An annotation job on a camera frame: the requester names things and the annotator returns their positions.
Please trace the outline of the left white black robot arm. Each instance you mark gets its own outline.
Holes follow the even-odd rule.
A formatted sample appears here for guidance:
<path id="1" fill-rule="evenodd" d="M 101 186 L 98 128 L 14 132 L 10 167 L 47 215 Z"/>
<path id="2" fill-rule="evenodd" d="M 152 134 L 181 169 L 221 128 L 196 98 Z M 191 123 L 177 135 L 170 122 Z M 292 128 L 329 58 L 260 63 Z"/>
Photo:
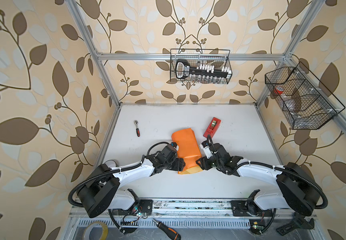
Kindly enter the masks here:
<path id="1" fill-rule="evenodd" d="M 184 159 L 178 157 L 177 143 L 159 142 L 151 146 L 140 162 L 111 168 L 104 163 L 99 165 L 83 182 L 68 194 L 68 202 L 75 207 L 84 208 L 92 219 L 105 211 L 117 227 L 125 230 L 114 218 L 112 210 L 124 210 L 129 215 L 137 215 L 139 197 L 131 189 L 118 193 L 118 189 L 139 179 L 152 177 L 164 170 L 180 172 L 186 166 Z"/>

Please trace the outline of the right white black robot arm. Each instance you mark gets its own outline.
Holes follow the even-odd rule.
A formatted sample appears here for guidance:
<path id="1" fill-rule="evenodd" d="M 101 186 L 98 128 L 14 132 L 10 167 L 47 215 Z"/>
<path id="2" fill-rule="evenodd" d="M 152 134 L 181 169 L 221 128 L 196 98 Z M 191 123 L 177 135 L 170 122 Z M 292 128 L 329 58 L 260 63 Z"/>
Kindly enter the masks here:
<path id="1" fill-rule="evenodd" d="M 206 155 L 196 163 L 202 170 L 215 168 L 227 176 L 252 178 L 274 186 L 272 190 L 254 190 L 247 199 L 231 202 L 235 217 L 271 217 L 265 226 L 256 223 L 251 226 L 250 231 L 255 235 L 262 235 L 269 229 L 278 209 L 295 212 L 290 223 L 277 228 L 281 236 L 296 229 L 312 230 L 315 220 L 306 220 L 306 217 L 310 217 L 314 210 L 328 206 L 322 188 L 295 163 L 275 166 L 231 156 L 222 145 L 213 143 L 210 136 L 201 143 L 201 149 Z"/>

